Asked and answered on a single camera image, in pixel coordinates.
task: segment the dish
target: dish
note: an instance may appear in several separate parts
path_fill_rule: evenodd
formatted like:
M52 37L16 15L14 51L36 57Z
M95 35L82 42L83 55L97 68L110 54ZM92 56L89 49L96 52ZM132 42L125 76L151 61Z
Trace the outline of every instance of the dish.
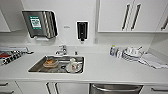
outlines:
M134 57L141 57L141 55L142 55L140 52L137 55L134 55L132 53L127 53L126 50L124 51L124 53L127 54L127 55L130 55L130 56L134 56Z
M46 68L55 68L58 64L59 64L58 60L56 62L54 62L53 59L48 59L43 64L43 66L46 67Z
M79 72L81 69L82 69L82 64L80 64L80 63L78 63L78 66L77 66L78 68L76 68L76 69L72 69L72 64L68 64L67 66L66 66L66 70L67 70L67 72L69 72L69 73L76 73L76 72Z
M142 54L139 52L138 55L130 55L124 51L122 58L128 61L138 61L141 58Z

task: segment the white cupboard door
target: white cupboard door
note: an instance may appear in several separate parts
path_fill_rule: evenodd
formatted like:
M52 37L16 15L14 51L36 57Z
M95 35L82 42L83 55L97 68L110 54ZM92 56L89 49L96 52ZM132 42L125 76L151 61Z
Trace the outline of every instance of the white cupboard door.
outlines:
M168 86L143 86L140 94L168 94Z
M134 0L100 0L98 32L125 32Z
M10 32L10 29L5 21L5 18L0 10L0 32Z
M168 33L168 4L156 32Z
M57 83L58 94L89 94L89 84Z
M0 0L0 10L4 17L0 18L0 20L4 19L6 21L10 32L25 29L25 23L22 16L22 10L24 10L24 8L21 0Z
M23 94L55 94L46 82L17 82Z
M15 81L0 81L0 94L22 94Z
M135 0L127 31L155 32L168 0Z

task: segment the soap dispenser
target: soap dispenser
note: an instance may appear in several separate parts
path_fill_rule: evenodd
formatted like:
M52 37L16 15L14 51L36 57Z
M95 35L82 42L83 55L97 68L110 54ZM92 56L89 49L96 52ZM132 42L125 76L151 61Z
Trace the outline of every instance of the soap dispenser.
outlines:
M84 42L87 39L88 22L77 22L78 39Z

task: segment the chrome faucet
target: chrome faucet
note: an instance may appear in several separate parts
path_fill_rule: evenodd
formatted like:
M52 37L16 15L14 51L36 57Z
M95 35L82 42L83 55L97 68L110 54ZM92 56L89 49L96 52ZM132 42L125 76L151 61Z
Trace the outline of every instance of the chrome faucet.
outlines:
M62 46L59 46L59 47L62 47L62 48L61 48L62 51L57 51L56 54L63 53L63 55L67 55L66 45L62 45Z

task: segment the mug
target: mug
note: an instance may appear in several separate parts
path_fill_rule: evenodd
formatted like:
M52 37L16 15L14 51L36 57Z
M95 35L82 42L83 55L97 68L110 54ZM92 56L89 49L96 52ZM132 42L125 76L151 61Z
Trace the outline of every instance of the mug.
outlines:
M139 50L137 48L133 48L132 49L132 54L133 55L138 55L139 54Z
M72 62L71 63L72 70L77 70L78 66L79 66L78 62Z
M127 47L127 53L131 54L132 53L132 47Z

